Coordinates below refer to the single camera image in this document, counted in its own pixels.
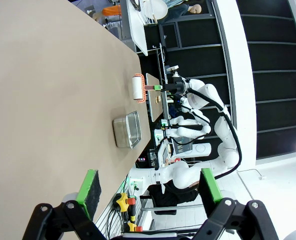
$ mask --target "bolt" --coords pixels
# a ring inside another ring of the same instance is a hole
[[[230,200],[226,200],[226,201],[224,201],[224,204],[230,206],[230,205],[232,204],[232,201],[230,201]]]
[[[253,203],[251,204],[251,206],[253,206],[253,207],[256,209],[256,208],[258,208],[258,203],[253,202]]]
[[[73,203],[68,203],[67,207],[68,207],[69,209],[73,209],[73,208],[75,207],[75,205],[74,205]]]

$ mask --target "wire rack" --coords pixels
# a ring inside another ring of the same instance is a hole
[[[154,9],[153,9],[153,1],[148,0],[144,5],[144,0],[139,0],[141,11],[138,14],[141,16],[142,23],[144,25],[152,25],[157,24],[157,19],[155,18]]]

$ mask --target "white cylinder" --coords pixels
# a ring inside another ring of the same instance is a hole
[[[140,76],[132,77],[132,96],[134,100],[140,100],[144,98],[142,78]]]

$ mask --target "metal container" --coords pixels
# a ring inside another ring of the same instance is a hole
[[[133,149],[142,139],[137,111],[129,113],[125,117],[114,119],[112,125],[118,148]]]

